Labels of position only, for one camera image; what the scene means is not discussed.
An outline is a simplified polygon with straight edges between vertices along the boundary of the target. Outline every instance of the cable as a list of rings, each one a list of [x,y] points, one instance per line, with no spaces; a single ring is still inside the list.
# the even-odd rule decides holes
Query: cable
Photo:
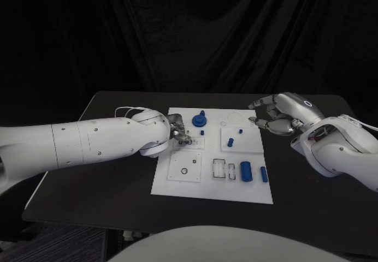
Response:
[[[365,127],[368,127],[369,129],[378,131],[378,128],[376,128],[376,127],[374,127],[374,126],[368,125],[368,124],[362,123],[358,119],[352,118],[351,116],[348,116],[348,115],[340,115],[340,116],[346,117],[349,121],[355,121],[355,122],[358,122],[361,125],[363,125]]]
[[[121,109],[121,108],[130,108],[128,111],[127,111],[127,113],[128,113],[133,109],[151,110],[151,109],[149,109],[149,108],[141,108],[141,107],[121,106],[120,108],[117,108],[117,109],[114,110],[114,117],[117,117],[117,110]]]

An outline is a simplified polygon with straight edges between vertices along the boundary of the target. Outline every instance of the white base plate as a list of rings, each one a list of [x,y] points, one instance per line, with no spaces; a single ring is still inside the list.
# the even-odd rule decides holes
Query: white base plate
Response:
[[[203,127],[195,127],[192,118],[205,111],[208,124]],[[203,138],[205,148],[196,149],[192,147],[173,146],[176,140],[169,141],[169,147],[159,156],[156,176],[153,179],[151,194],[169,195],[187,198],[205,198],[216,200],[229,200],[239,202],[273,204],[270,183],[262,182],[260,167],[265,166],[264,154],[222,152],[221,150],[221,129],[237,128],[242,129],[245,133],[235,136],[235,142],[241,139],[245,142],[255,144],[261,143],[261,136],[258,127],[248,121],[248,117],[255,116],[254,110],[234,110],[234,109],[195,109],[195,108],[170,108],[169,114],[180,114],[183,117],[183,124],[189,135],[193,138]],[[170,155],[173,151],[200,152],[200,182],[185,182],[169,180],[170,172]],[[213,159],[225,160],[225,179],[213,179],[212,166]],[[239,173],[239,163],[242,161],[251,162],[252,167],[252,181],[242,182]],[[228,179],[228,164],[235,164],[237,180]]]

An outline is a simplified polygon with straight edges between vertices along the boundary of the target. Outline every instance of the floor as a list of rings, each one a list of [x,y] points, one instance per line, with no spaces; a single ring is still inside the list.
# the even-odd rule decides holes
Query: floor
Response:
[[[32,241],[0,242],[3,262],[101,262],[104,229],[35,223]]]

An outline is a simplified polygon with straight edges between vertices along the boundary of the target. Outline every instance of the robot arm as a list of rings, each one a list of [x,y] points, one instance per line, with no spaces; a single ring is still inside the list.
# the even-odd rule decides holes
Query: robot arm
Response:
[[[362,128],[368,125],[346,115],[325,118],[312,102],[293,93],[260,99],[250,109],[261,105],[267,105],[273,121],[255,117],[250,121],[278,135],[291,135],[296,129],[303,132],[291,140],[291,147],[314,170],[326,177],[348,173],[378,191],[378,140]]]
[[[63,124],[0,128],[0,194],[37,173],[110,161],[137,151],[156,157],[170,138],[189,141],[182,116],[147,110]]]

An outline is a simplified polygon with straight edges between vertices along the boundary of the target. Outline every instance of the black tabletop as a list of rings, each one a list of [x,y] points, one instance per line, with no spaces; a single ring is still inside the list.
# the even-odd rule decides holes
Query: black tabletop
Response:
[[[81,120],[114,116],[118,106],[247,109],[261,94],[98,92]],[[304,96],[326,117],[353,115],[338,96]],[[268,119],[264,110],[260,118]],[[222,225],[284,236],[316,247],[378,255],[378,193],[349,175],[322,176],[290,148],[293,136],[261,131],[273,205],[151,195],[157,159],[140,154],[48,173],[23,213],[59,222],[149,233]]]

